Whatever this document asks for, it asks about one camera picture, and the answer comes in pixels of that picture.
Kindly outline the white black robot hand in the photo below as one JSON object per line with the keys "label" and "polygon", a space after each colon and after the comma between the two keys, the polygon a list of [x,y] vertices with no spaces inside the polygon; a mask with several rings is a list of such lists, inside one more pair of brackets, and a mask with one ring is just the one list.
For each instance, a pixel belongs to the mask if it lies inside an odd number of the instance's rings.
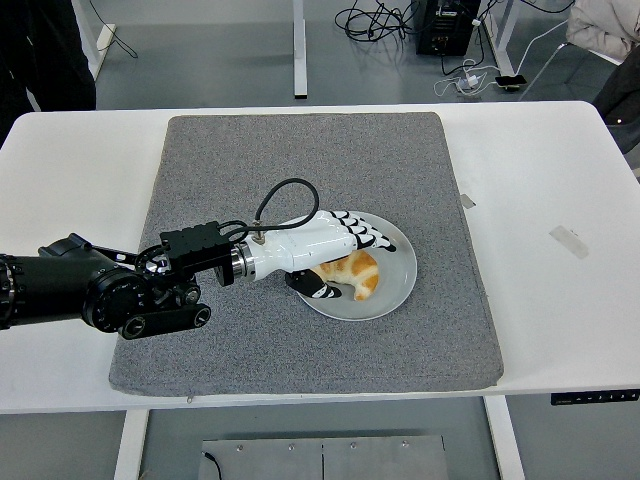
{"label": "white black robot hand", "polygon": [[266,232],[262,243],[249,238],[245,244],[251,279],[282,270],[286,284],[305,297],[338,298],[342,292],[331,285],[337,283],[352,286],[356,301],[368,299],[379,282],[377,262],[365,250],[396,250],[360,216],[323,210],[303,225],[293,220]]}

